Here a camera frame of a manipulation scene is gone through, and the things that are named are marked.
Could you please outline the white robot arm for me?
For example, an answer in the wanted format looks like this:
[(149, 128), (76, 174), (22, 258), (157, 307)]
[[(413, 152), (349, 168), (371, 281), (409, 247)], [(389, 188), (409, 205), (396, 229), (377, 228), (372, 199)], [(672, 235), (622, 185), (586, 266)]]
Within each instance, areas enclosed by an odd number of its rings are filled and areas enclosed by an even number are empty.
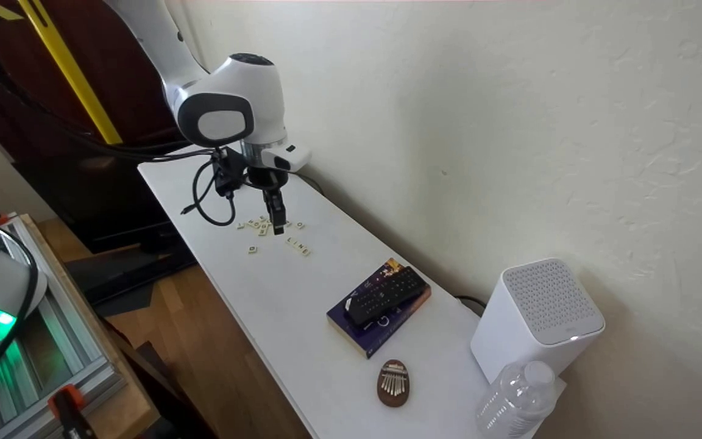
[(105, 0), (105, 5), (156, 69), (182, 139), (210, 152), (193, 177), (186, 212), (229, 228), (237, 219), (233, 194), (249, 185), (264, 196), (270, 228), (281, 235), (288, 222), (281, 188), (290, 174), (306, 167), (309, 152), (288, 139), (274, 63), (260, 55), (237, 51), (206, 70), (182, 42), (165, 0)]

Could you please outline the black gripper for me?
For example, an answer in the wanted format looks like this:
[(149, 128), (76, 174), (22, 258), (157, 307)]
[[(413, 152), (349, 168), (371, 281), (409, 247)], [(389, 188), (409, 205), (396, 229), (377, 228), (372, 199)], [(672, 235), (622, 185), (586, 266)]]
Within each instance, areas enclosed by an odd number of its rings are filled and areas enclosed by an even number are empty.
[(251, 188), (266, 191), (264, 194), (264, 202), (266, 202), (266, 211), (267, 211), (267, 219), (272, 225), (272, 233), (282, 235), (288, 217), (284, 217), (284, 205), (282, 205), (281, 188), (288, 184), (288, 174), (278, 170), (278, 168), (249, 168), (246, 170), (246, 184)]

